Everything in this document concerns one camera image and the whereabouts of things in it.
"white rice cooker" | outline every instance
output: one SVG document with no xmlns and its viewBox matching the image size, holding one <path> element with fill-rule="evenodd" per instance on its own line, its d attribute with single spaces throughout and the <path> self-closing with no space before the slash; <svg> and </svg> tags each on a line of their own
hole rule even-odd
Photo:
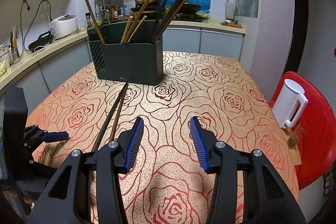
<svg viewBox="0 0 336 224">
<path fill-rule="evenodd" d="M 50 31 L 56 35 L 56 39 L 66 37 L 77 29 L 77 18 L 73 15 L 60 16 L 50 22 Z"/>
</svg>

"floral tablecloth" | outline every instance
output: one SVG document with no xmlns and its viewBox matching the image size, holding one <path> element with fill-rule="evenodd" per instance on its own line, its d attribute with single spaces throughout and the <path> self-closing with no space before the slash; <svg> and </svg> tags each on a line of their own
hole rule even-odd
<svg viewBox="0 0 336 224">
<path fill-rule="evenodd" d="M 203 128 L 235 149 L 261 149 L 298 200 L 291 155 L 263 94 L 233 59 L 164 52 L 164 78 L 157 86 L 130 84 L 116 139 L 137 116 L 144 135 L 134 169 L 120 175 L 129 223 L 197 223 L 206 221 L 214 175 L 200 168 L 189 120 L 198 116 Z M 67 131 L 68 141 L 43 143 L 34 159 L 58 167 L 78 148 L 89 152 L 124 83 L 99 80 L 89 64 L 51 93 L 29 116 L 27 125 Z M 103 138 L 108 142 L 114 118 Z M 95 178 L 91 186 L 91 218 L 98 223 Z M 243 215 L 243 181 L 238 176 L 236 223 Z"/>
</svg>

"dark gray container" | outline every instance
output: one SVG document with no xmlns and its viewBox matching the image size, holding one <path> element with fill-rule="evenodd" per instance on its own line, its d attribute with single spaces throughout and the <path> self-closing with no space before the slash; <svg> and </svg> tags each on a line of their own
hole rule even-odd
<svg viewBox="0 0 336 224">
<path fill-rule="evenodd" d="M 144 21 L 132 41 L 120 44 L 126 22 L 100 27 L 105 40 L 101 44 L 95 28 L 87 30 L 97 77 L 104 80 L 157 85 L 163 77 L 162 38 L 151 44 L 152 20 Z"/>
</svg>

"red chair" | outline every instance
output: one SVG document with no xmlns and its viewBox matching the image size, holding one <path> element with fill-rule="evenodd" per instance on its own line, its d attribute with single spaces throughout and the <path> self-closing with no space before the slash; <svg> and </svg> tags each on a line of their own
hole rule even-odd
<svg viewBox="0 0 336 224">
<path fill-rule="evenodd" d="M 279 96 L 285 79 L 300 84 L 309 101 L 297 123 L 306 125 L 305 135 L 298 143 L 302 165 L 295 167 L 299 189 L 302 189 L 322 176 L 336 159 L 336 119 L 322 93 L 293 71 L 286 72 L 281 77 L 269 102 L 271 108 Z"/>
</svg>

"pot handle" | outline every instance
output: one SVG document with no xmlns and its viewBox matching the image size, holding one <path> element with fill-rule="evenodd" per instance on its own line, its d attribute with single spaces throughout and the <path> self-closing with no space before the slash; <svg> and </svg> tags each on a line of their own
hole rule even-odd
<svg viewBox="0 0 336 224">
<path fill-rule="evenodd" d="M 299 107 L 298 111 L 296 112 L 294 118 L 291 121 L 290 120 L 285 121 L 285 125 L 287 127 L 293 128 L 293 126 L 295 126 L 295 124 L 297 123 L 297 120 L 299 119 L 302 112 L 305 110 L 306 105 L 308 104 L 308 100 L 307 100 L 306 96 L 304 96 L 303 94 L 299 94 L 298 100 L 299 100 L 299 103 L 300 103 L 300 107 Z"/>
</svg>

